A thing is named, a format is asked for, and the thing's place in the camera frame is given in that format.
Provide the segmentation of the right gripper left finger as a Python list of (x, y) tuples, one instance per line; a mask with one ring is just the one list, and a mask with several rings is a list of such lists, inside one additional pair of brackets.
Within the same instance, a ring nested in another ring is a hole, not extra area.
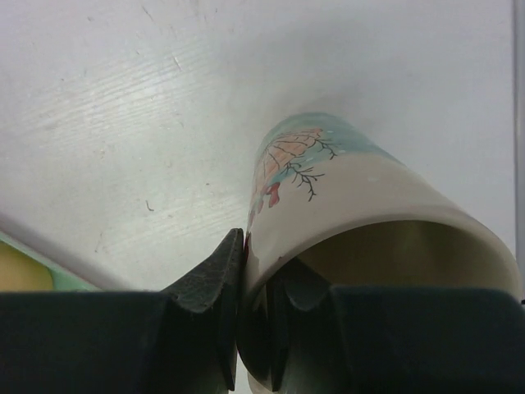
[(4, 393), (227, 393), (244, 234), (161, 291), (4, 292)]

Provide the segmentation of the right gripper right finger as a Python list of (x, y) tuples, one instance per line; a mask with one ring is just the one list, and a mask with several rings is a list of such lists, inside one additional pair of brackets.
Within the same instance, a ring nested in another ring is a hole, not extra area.
[(279, 393), (524, 390), (524, 310), (502, 291), (334, 285), (293, 260), (267, 307)]

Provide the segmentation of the cream mug umbrella design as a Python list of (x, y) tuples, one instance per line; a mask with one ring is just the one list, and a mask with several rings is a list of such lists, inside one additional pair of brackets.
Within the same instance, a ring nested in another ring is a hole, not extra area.
[(322, 112), (286, 118), (256, 155), (243, 314), (256, 316), (269, 278), (304, 251), (356, 228), (406, 220), (473, 236), (495, 254), (491, 285), (522, 294), (513, 254), (493, 232), (348, 122)]

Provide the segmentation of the green floral serving tray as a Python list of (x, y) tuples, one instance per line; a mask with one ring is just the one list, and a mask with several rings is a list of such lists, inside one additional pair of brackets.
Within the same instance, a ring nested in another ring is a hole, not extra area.
[(1, 231), (1, 242), (46, 267), (51, 273), (53, 286), (56, 291), (101, 291), (100, 287), (95, 286), (93, 283), (82, 277), (79, 277), (68, 268), (64, 268), (60, 264), (54, 263), (52, 260), (25, 245), (23, 242), (9, 236), (4, 231)]

